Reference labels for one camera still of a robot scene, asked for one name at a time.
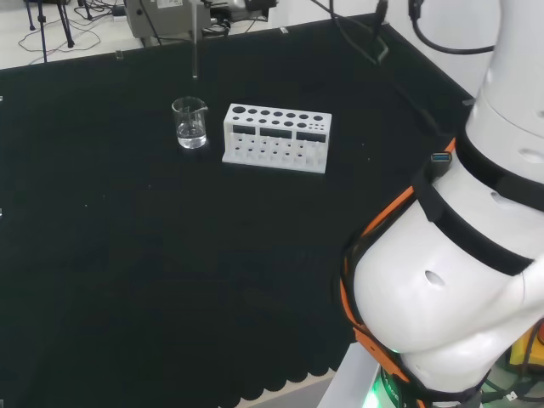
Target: tripod leg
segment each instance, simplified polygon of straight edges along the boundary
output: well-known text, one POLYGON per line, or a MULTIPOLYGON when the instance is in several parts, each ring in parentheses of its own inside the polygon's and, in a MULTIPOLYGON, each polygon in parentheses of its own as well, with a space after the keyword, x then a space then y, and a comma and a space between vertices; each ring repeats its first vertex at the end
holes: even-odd
POLYGON ((59 9, 60 21, 62 21, 62 27, 65 29, 66 41, 68 42, 68 48, 74 47, 74 40, 71 38, 70 32, 70 21, 68 20, 67 15, 64 13, 60 2, 63 0, 57 0, 57 8, 59 9))
POLYGON ((82 2, 83 2, 83 5, 85 6, 85 10, 87 11, 87 20, 92 21, 93 16, 91 15, 91 12, 88 10, 87 0, 82 0, 82 2))
POLYGON ((62 3, 62 9, 63 11, 65 12, 65 19, 66 19, 66 28, 68 29, 68 35, 70 36, 70 39, 71 39, 71 47, 74 46, 74 40, 73 38, 71 37, 71 29, 70 29, 70 19, 68 18, 68 13, 66 13, 66 2, 68 0, 61 0, 63 3, 62 3))
POLYGON ((28 20, 31 22, 31 31, 34 31, 36 27, 34 26, 34 21, 32 21, 31 5, 28 3, 28 0, 25 0, 25 3, 26 11, 28 11, 28 20))
POLYGON ((37 0, 37 20, 40 23, 40 29, 42 31, 43 62, 48 62, 48 50, 45 48, 45 32, 43 32, 43 23, 45 23, 43 0, 37 0))

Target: test tube rack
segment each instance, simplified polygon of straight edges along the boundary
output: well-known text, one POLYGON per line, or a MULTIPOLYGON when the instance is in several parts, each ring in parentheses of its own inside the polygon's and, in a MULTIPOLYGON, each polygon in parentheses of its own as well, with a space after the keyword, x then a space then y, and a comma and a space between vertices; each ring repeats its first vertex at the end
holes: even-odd
POLYGON ((324 173, 332 115, 232 104, 223 162, 324 173))

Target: orange strap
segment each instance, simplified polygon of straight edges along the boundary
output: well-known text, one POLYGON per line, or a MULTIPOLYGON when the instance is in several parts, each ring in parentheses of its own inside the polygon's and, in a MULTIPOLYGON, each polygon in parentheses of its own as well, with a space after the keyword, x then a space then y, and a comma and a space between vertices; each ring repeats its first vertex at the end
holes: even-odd
MULTIPOLYGON (((448 144, 448 147, 445 148, 445 151, 452 152, 455 149, 456 141, 453 139, 450 144, 448 144)), ((414 188, 409 187, 406 189, 401 195, 399 195, 391 204, 389 204, 385 209, 378 214, 377 217, 375 217, 372 222, 368 224, 368 226, 365 228, 361 236, 365 236, 366 234, 370 233, 372 230, 374 230, 383 220, 385 220, 395 209, 400 207, 402 204, 406 202, 412 195, 414 194, 414 188)), ((344 259, 344 270, 349 270, 348 268, 348 260, 344 259)), ((343 286, 343 282, 340 282, 340 292, 342 297, 342 304, 343 308, 346 312, 346 315, 351 320, 351 322, 359 327, 361 329, 355 331, 355 338, 357 341, 368 351, 374 359, 378 363, 380 363, 380 366, 383 367, 383 369, 389 373, 390 375, 397 375, 401 380, 405 381, 406 383, 410 382, 410 379, 402 372, 402 370, 396 365, 396 363, 391 360, 389 355, 383 351, 382 347, 377 344, 372 337, 367 336, 364 332, 368 332, 368 328, 364 325, 360 325, 357 323, 357 321, 354 318, 354 314, 349 308, 348 303, 348 294, 346 293, 346 289, 343 286)), ((420 408, 426 408, 425 404, 418 400, 417 404, 420 408)))

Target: white wall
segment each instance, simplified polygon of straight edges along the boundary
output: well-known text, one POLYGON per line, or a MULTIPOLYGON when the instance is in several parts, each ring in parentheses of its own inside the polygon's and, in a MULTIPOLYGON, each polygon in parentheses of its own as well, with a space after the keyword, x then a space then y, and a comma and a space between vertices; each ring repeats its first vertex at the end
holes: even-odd
MULTIPOLYGON (((321 2, 328 6, 328 0, 321 2)), ((371 13, 376 2, 335 0, 335 11, 342 15, 371 13)), ((426 0, 419 24, 435 43, 451 48, 477 48, 495 43, 500 16, 499 0, 426 0)), ((328 14, 309 0, 280 0, 270 10, 269 21, 272 26, 292 26, 327 18, 328 14)), ((491 54, 456 56, 428 48, 413 33, 407 0, 389 0, 387 20, 470 94, 477 94, 491 54)))

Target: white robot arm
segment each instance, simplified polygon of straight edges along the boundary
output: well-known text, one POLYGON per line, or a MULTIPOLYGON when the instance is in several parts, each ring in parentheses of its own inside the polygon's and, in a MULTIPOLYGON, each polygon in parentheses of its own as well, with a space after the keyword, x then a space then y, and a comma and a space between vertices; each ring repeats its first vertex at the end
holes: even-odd
POLYGON ((430 222, 414 201, 354 267, 355 307, 372 335, 445 393, 481 384, 544 316, 544 1, 501 0, 501 15, 463 154, 458 145, 449 171, 431 180, 475 236, 459 239, 451 220, 430 222), (500 270, 503 254, 513 264, 500 270))

